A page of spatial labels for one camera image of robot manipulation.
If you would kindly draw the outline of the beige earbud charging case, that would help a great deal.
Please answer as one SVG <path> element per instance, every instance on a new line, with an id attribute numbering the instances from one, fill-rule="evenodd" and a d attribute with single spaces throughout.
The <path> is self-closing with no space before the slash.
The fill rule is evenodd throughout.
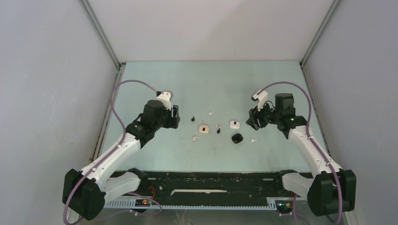
<path id="1" fill-rule="evenodd" d="M 208 134 L 210 131 L 210 127 L 208 125 L 200 125 L 199 126 L 199 132 L 201 134 Z"/>

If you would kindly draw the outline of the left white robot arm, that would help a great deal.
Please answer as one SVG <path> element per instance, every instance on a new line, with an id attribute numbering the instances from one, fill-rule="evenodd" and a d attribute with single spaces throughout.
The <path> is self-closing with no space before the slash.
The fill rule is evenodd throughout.
<path id="1" fill-rule="evenodd" d="M 111 175 L 152 140 L 159 129 L 177 129 L 179 122 L 177 105 L 149 100 L 133 122 L 122 126 L 122 135 L 107 151 L 81 170 L 70 169 L 66 173 L 62 193 L 64 210 L 73 210 L 80 219 L 93 220 L 109 201 L 128 192 L 145 194 L 148 182 L 134 172 L 125 172 L 117 178 Z"/>

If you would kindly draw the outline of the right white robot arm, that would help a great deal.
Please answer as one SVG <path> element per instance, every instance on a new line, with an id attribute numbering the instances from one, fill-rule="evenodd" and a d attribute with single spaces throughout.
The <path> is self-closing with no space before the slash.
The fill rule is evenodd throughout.
<path id="1" fill-rule="evenodd" d="M 275 95 L 275 104 L 268 103 L 267 92 L 257 91 L 252 95 L 257 106 L 249 110 L 247 125 L 255 130 L 268 124 L 277 126 L 299 150 L 308 165 L 312 178 L 305 178 L 298 172 L 283 171 L 281 178 L 273 183 L 273 190 L 279 196 L 290 191 L 305 198 L 311 212 L 316 216 L 326 216 L 355 208 L 356 175 L 352 170 L 344 170 L 326 150 L 319 145 L 307 120 L 296 115 L 292 94 Z"/>

